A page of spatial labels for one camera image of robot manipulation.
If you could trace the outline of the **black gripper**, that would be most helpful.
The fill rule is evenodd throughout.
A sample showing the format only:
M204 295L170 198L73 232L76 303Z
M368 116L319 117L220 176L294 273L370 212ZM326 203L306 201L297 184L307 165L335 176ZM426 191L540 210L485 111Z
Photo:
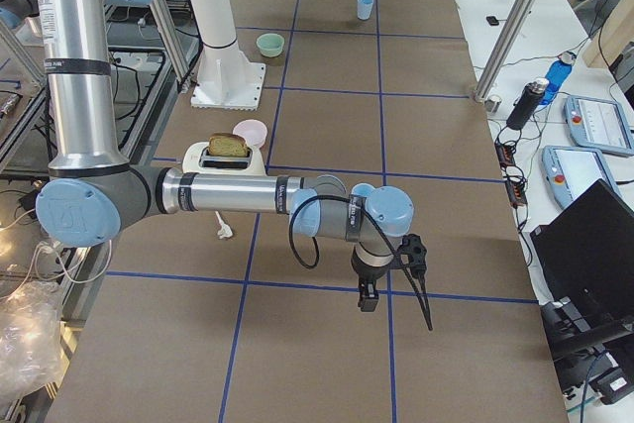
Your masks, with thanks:
M412 279L418 281L413 287L425 292L426 254L427 249L420 239L403 239L396 249L396 255L389 254L388 256L375 256L361 244L355 245L351 264L359 278L359 309L366 313L375 311L376 282L392 269L406 272Z

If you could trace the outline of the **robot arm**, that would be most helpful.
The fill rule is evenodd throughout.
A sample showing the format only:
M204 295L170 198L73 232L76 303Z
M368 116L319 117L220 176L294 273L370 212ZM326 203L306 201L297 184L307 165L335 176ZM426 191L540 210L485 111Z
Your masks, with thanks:
M57 153L36 200L45 230L70 247L93 247L154 215L202 210L270 212L290 234L353 244L359 305L378 302L377 281L392 269L408 279L422 309L426 250L411 233L414 206L392 186L335 176L314 178L182 172L132 165L117 140L104 8L108 1L38 0L44 70L53 103Z
M38 18L38 0L1 0L1 20L10 28L19 27L27 18Z

